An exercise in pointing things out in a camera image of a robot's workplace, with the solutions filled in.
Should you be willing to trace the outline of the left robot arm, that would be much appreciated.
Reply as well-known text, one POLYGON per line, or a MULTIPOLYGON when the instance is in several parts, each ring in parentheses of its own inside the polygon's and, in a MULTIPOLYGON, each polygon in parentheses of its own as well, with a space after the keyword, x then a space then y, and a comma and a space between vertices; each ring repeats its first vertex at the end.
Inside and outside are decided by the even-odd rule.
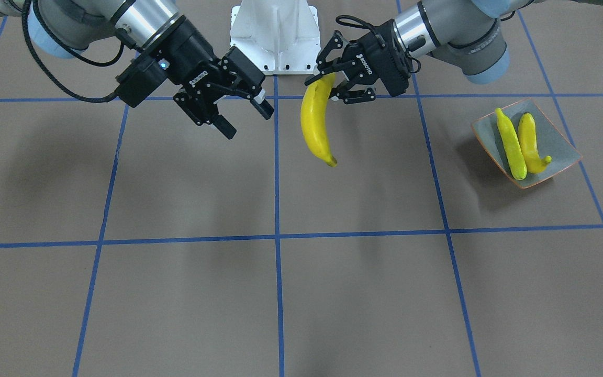
POLYGON ((329 98, 345 104, 373 101, 381 82, 389 96, 406 93, 421 57, 458 67, 475 84, 499 79, 510 63, 501 24, 530 1, 418 1, 393 19, 374 25, 353 15, 339 15, 339 25, 364 29, 356 40, 335 31, 316 57, 316 74, 306 86, 342 72, 329 98))

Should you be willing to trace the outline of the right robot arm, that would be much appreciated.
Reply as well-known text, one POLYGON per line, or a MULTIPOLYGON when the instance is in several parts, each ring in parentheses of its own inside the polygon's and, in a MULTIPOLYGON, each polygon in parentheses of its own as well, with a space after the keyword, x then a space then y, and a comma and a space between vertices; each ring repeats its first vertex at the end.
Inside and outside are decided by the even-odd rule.
POLYGON ((236 129, 221 114, 225 96, 248 100, 265 119, 274 108, 262 87, 265 74, 232 46, 222 58, 174 1, 0 1, 0 17, 21 17, 24 42, 44 74, 65 94, 87 103, 115 99, 137 107, 161 84, 180 90, 175 103, 194 124, 214 126, 228 139, 236 129), (113 66, 125 48, 137 52, 102 97, 80 96, 60 83, 41 61, 41 49, 92 66, 113 66))

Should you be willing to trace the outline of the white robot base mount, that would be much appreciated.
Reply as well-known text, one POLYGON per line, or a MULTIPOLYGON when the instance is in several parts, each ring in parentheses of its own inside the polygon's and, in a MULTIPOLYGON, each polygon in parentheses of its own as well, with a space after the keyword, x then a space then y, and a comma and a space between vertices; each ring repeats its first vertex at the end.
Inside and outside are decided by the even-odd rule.
POLYGON ((307 1, 242 1, 231 9, 230 42, 265 75, 310 75, 321 49, 318 10, 307 1))

